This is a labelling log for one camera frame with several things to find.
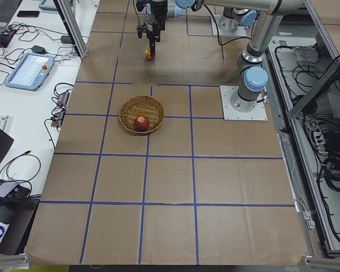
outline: woven bowl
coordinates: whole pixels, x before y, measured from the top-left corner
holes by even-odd
[[[135,126],[135,119],[139,115],[147,116],[150,121],[148,130],[139,131]],[[147,95],[139,95],[129,99],[120,109],[120,122],[127,132],[133,135],[147,135],[160,127],[164,120],[162,103]]]

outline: white mounting plate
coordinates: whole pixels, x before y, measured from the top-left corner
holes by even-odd
[[[238,90],[238,86],[221,86],[220,94],[222,96],[224,120],[236,121],[267,121],[266,109],[263,103],[257,103],[251,112],[239,112],[231,105],[231,97]]]
[[[216,24],[218,25],[219,28],[219,19],[222,17],[221,15],[214,15],[214,18],[216,20]],[[214,20],[212,17],[210,17],[210,22],[211,22],[211,29],[213,31],[213,36],[216,37],[216,26],[214,23]],[[245,37],[247,36],[247,33],[245,32],[244,27],[238,27],[234,31],[223,31],[219,28],[219,36],[220,37]]]

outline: red apple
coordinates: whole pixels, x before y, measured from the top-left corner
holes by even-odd
[[[148,120],[148,118],[146,116],[139,115],[139,116],[136,117],[136,119],[135,119],[135,127],[139,131],[146,131],[146,130],[148,130],[149,125],[150,125],[150,121]]]

